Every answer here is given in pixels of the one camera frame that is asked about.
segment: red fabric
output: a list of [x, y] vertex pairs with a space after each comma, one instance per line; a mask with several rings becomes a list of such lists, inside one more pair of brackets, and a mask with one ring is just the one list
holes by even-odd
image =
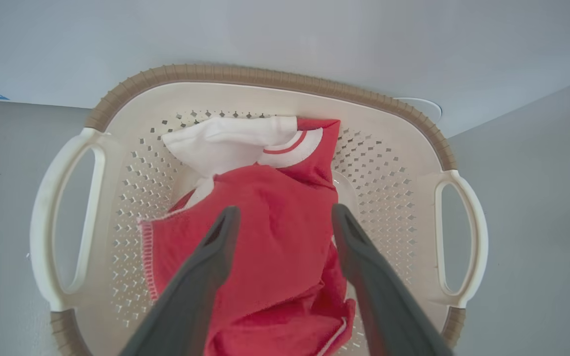
[[[282, 169], [252, 165], [215, 176], [211, 194], [160, 221], [142, 222], [144, 265], [152, 297], [163, 291], [228, 205], [241, 211], [235, 259], [217, 291], [206, 356], [316, 355], [351, 338], [355, 302], [331, 242], [337, 193], [331, 159], [339, 121], [298, 120], [323, 128], [303, 162]], [[172, 210], [186, 204], [184, 197]]]

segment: gray surface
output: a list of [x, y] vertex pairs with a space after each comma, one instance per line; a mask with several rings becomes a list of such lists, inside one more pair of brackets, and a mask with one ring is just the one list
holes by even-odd
[[[48, 165], [83, 127], [88, 110], [0, 103], [0, 355], [54, 355], [49, 308], [34, 283], [29, 247], [30, 215], [39, 183]], [[66, 199], [70, 214], [59, 235], [70, 245], [80, 241], [86, 206], [85, 183], [78, 183], [81, 199]], [[73, 259], [65, 258], [71, 266]]]
[[452, 136], [570, 85], [570, 0], [0, 0], [0, 93], [13, 101], [93, 108], [172, 63], [423, 97]]
[[458, 355], [570, 355], [570, 88], [449, 142], [489, 228]]

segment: basket handle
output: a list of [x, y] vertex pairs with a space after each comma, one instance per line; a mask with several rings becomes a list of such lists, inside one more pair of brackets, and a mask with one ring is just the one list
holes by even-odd
[[[57, 153], [47, 169], [32, 208], [30, 221], [30, 260], [32, 272], [39, 291], [54, 312], [72, 308], [72, 298], [81, 287], [87, 272], [91, 239], [94, 231], [96, 209], [100, 196], [100, 185], [104, 172], [104, 151], [97, 145], [102, 133], [95, 129], [84, 128], [80, 135], [70, 139]], [[59, 282], [54, 260], [54, 239], [56, 217], [65, 185], [73, 169], [88, 149], [95, 156], [94, 173], [89, 192], [88, 207], [83, 227], [81, 250], [74, 280], [70, 286], [63, 287]]]
[[[461, 288], [453, 292], [445, 282], [445, 264], [443, 257], [443, 224], [441, 221], [441, 192], [446, 185], [452, 185], [457, 189], [463, 205], [466, 207], [470, 223], [471, 254], [470, 264]], [[439, 284], [441, 290], [449, 297], [448, 304], [453, 307], [465, 309], [466, 304], [475, 295], [481, 285], [488, 255], [488, 234], [485, 214], [481, 203], [470, 187], [468, 181], [459, 175], [459, 171], [451, 169], [441, 174], [441, 180], [436, 187], [436, 243], [437, 265], [439, 266]]]

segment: beige basket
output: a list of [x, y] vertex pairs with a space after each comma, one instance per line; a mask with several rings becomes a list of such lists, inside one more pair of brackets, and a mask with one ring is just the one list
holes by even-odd
[[[428, 118], [390, 97], [312, 77], [173, 65], [140, 73], [110, 91], [41, 183], [30, 229], [32, 267], [50, 302], [63, 354], [118, 354], [151, 308], [136, 218], [164, 214], [198, 178], [160, 136], [213, 115], [340, 119], [332, 167], [340, 199], [455, 345], [466, 302], [484, 273], [487, 233], [475, 194]], [[74, 282], [61, 286], [52, 253], [54, 223], [68, 177], [88, 149], [96, 161], [81, 254]], [[440, 196], [446, 184], [459, 191], [472, 231], [470, 267], [457, 293], [447, 288], [443, 270]], [[368, 354], [359, 317], [353, 338], [338, 353]]]

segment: clothing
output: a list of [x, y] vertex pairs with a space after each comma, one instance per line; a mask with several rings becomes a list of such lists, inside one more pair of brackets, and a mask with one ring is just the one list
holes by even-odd
[[[221, 174], [225, 169], [201, 162], [200, 152], [186, 144], [186, 137], [196, 136], [167, 137], [167, 147], [184, 164], [187, 159], [195, 162], [204, 178], [212, 174], [212, 189], [190, 207], [196, 191], [161, 219], [140, 222], [145, 276], [156, 298], [223, 208], [240, 208], [235, 259], [213, 304], [206, 356], [326, 355], [351, 337], [355, 302], [344, 300], [346, 279], [331, 242], [331, 207], [337, 203], [331, 160], [339, 121], [295, 119], [297, 130], [292, 131], [292, 119], [271, 119], [251, 121], [272, 136], [253, 137], [262, 134], [231, 129], [232, 121], [225, 124], [235, 134], [223, 139], [226, 135], [209, 131], [220, 124], [200, 129], [201, 148], [218, 137], [217, 145], [238, 144], [239, 152], [246, 154], [236, 165], [253, 155], [256, 164]], [[264, 147], [267, 142], [276, 146]], [[204, 152], [212, 155], [216, 150]], [[226, 167], [235, 164], [226, 161]]]

